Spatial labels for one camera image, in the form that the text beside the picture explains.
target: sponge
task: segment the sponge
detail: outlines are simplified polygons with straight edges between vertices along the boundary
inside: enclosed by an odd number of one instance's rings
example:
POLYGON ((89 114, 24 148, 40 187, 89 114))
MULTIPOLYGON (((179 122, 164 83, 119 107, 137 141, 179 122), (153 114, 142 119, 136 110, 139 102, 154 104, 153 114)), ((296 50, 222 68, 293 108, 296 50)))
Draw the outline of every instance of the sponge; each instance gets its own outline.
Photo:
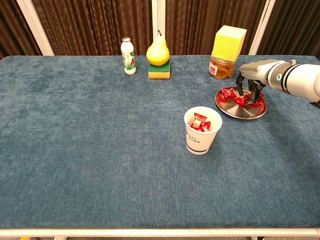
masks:
POLYGON ((235 62, 246 36, 246 29, 224 25, 215 34, 212 56, 235 62))
POLYGON ((171 61, 169 60, 162 66, 155 66, 150 64, 148 77, 150 79, 169 79, 171 70, 171 61))

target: brown curtain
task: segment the brown curtain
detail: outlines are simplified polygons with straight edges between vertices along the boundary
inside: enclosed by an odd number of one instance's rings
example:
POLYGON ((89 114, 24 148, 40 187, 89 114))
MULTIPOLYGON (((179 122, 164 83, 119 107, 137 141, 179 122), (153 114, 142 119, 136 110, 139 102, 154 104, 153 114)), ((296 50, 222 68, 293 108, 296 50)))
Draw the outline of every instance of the brown curtain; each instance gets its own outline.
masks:
POLYGON ((247 29, 248 54, 266 0, 166 0, 165 38, 172 55, 210 54, 223 26, 247 29))
POLYGON ((257 54, 320 59, 320 0, 276 0, 257 54))
POLYGON ((10 55, 41 55, 16 0, 0 1, 0 59, 10 55))
POLYGON ((151 0, 33 0, 56 55, 120 55, 130 37, 136 55, 153 41, 151 0))

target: white table edge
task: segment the white table edge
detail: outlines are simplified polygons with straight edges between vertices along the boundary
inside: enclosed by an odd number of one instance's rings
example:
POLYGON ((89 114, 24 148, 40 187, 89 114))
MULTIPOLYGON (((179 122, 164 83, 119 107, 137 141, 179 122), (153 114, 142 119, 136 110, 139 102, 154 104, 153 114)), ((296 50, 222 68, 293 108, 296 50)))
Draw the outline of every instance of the white table edge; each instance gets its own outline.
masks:
POLYGON ((0 237, 320 237, 320 228, 0 229, 0 237))

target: white bottle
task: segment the white bottle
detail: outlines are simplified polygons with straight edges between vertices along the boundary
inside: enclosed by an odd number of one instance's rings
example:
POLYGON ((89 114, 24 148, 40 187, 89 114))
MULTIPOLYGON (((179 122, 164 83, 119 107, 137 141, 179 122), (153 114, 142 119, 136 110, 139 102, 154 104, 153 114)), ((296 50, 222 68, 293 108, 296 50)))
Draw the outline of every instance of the white bottle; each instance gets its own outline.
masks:
POLYGON ((122 38, 121 44, 122 59, 124 64, 124 72, 127 75, 133 75, 136 73, 136 60, 134 46, 130 42, 130 37, 122 38))

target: metal plate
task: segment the metal plate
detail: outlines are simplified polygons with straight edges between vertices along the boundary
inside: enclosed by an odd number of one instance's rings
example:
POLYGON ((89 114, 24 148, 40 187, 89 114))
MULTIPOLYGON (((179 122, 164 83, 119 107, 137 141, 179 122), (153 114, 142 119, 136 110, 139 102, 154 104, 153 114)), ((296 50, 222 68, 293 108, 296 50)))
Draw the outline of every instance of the metal plate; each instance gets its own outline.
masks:
MULTIPOLYGON (((233 88, 235 94, 239 95, 239 92, 235 86, 225 87, 225 89, 233 88)), ((249 89, 243 88, 243 94, 250 94, 249 89)), ((214 97, 216 106, 225 114, 237 118, 252 120, 263 116, 267 111, 266 101, 262 98, 260 106, 253 106, 250 102, 247 102, 244 106, 240 106, 236 103, 233 97, 225 99, 222 89, 218 91, 214 97)))

